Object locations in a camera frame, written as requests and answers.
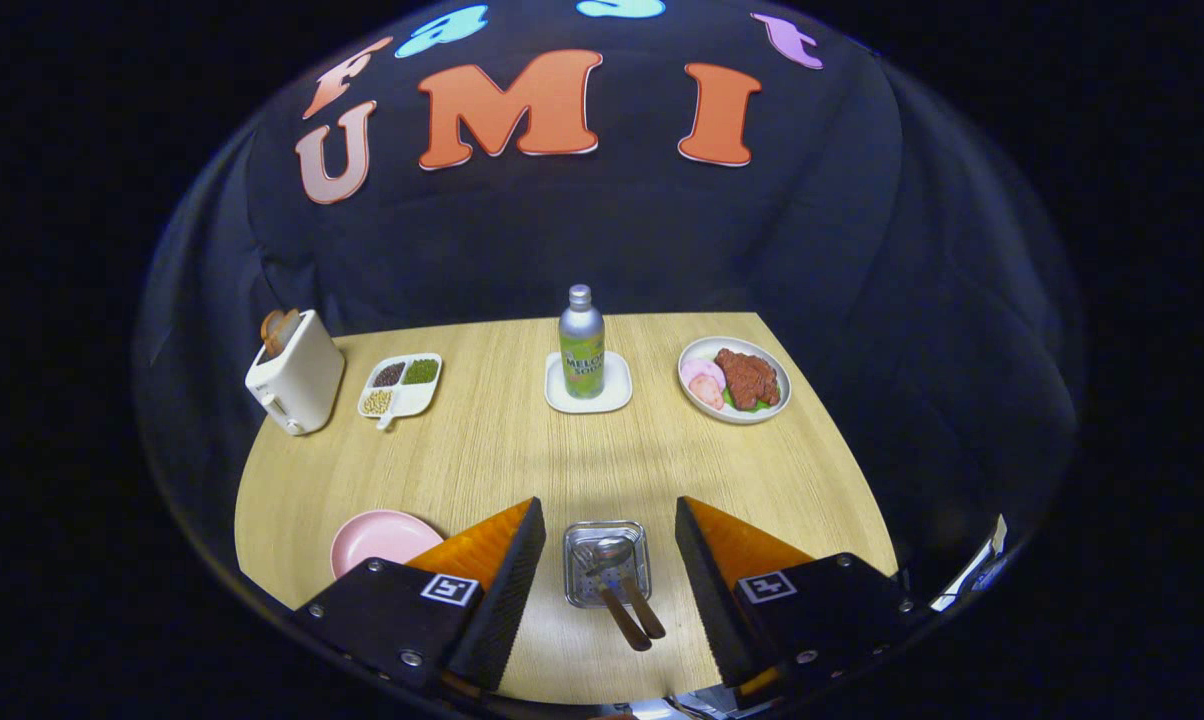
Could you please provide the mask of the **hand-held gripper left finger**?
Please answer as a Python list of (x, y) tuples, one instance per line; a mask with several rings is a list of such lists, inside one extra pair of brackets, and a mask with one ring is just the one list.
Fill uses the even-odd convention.
[(368, 557), (291, 622), (368, 673), (430, 694), (500, 687), (544, 548), (541, 500), (497, 512), (406, 562)]

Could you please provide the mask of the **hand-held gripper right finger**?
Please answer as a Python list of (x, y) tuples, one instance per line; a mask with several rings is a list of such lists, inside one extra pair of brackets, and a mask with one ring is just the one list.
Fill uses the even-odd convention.
[(692, 497), (675, 542), (725, 687), (743, 702), (816, 697), (929, 626), (904, 585), (842, 551), (821, 559)]

